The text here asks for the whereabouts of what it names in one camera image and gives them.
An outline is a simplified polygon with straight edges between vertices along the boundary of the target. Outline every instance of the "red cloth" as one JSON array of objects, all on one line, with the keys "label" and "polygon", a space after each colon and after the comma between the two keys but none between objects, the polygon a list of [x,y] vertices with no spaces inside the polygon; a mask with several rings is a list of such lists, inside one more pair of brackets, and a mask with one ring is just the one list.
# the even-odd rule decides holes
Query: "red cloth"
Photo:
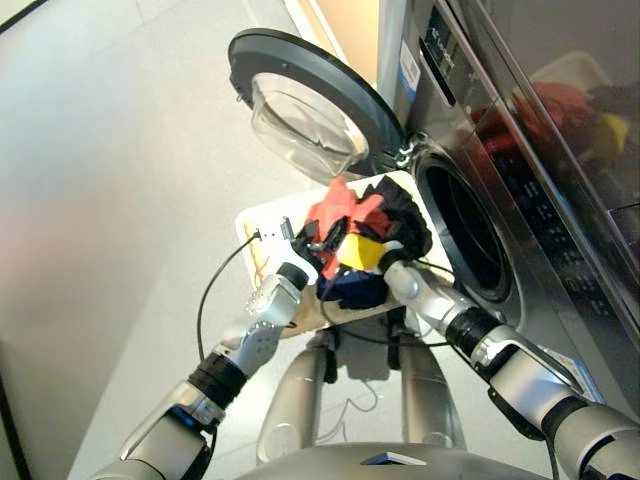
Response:
[{"label": "red cloth", "polygon": [[[347,188],[344,178],[337,177],[331,181],[329,191],[322,202],[311,207],[305,220],[305,225],[318,221],[318,230],[314,242],[326,240],[329,230],[335,222],[342,217],[347,217],[347,233],[359,233],[356,222],[364,223],[371,228],[380,238],[384,238],[391,222],[387,215],[379,207],[384,201],[382,195],[374,194],[358,203],[358,197],[353,190]],[[325,278],[330,279],[335,275],[338,261],[333,254],[327,254],[327,261],[322,270]]]}]

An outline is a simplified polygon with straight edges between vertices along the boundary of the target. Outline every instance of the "black cloth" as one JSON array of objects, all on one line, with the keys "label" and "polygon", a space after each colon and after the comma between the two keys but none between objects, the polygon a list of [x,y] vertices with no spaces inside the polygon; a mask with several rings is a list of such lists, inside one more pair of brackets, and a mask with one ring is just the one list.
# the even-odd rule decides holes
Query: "black cloth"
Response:
[{"label": "black cloth", "polygon": [[376,241],[398,240],[404,245],[411,258],[425,256],[431,250],[433,240],[420,209],[411,198],[409,192],[390,177],[385,176],[376,187],[369,185],[362,199],[364,200],[369,195],[376,193],[384,198],[384,202],[380,205],[380,210],[389,217],[391,228],[389,228],[385,238],[382,239],[376,238],[376,235],[366,226],[358,225],[361,233]]}]

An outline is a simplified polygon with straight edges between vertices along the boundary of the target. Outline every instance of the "navy blue cloth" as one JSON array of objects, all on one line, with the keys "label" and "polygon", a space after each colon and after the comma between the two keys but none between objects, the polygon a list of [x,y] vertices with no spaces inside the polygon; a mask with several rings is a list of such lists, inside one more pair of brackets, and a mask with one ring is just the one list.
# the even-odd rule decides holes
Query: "navy blue cloth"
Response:
[{"label": "navy blue cloth", "polygon": [[[320,276],[316,284],[316,295],[322,299],[329,280]],[[389,287],[382,275],[351,271],[335,279],[333,286],[327,293],[326,301],[338,301],[340,308],[363,310],[383,304],[387,300]]]}]

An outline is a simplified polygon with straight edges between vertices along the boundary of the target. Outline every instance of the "robotic hand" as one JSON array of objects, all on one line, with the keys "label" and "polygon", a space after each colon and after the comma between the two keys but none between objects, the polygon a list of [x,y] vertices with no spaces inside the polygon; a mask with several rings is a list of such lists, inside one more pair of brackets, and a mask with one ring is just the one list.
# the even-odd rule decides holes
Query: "robotic hand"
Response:
[{"label": "robotic hand", "polygon": [[[587,402],[562,365],[435,276],[406,266],[401,250],[386,253],[379,267],[395,298],[445,336],[489,383],[491,399],[516,428],[551,442],[570,477],[640,479],[636,423]],[[288,263],[267,277],[245,316],[136,429],[119,460],[92,480],[201,478],[226,407],[273,356],[307,281]]]},{"label": "robotic hand", "polygon": [[395,298],[465,357],[520,433],[551,443],[571,478],[640,479],[638,424],[585,400],[562,365],[433,274],[406,266],[399,251],[380,266]]},{"label": "robotic hand", "polygon": [[[296,313],[307,275],[284,263],[249,299],[244,316],[224,340],[178,384],[127,439],[119,460],[92,480],[202,478],[211,460],[216,429],[243,385],[276,351],[280,334]],[[206,434],[211,438],[207,442]]]}]

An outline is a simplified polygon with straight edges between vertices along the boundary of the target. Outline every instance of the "label sticker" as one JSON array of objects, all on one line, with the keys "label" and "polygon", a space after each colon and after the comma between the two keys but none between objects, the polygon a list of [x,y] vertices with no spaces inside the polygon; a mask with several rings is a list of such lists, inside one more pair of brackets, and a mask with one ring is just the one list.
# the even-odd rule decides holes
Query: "label sticker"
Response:
[{"label": "label sticker", "polygon": [[400,68],[398,73],[401,74],[402,84],[409,95],[409,99],[413,102],[416,97],[418,81],[420,80],[420,68],[413,55],[411,55],[411,51],[404,39],[400,46]]}]

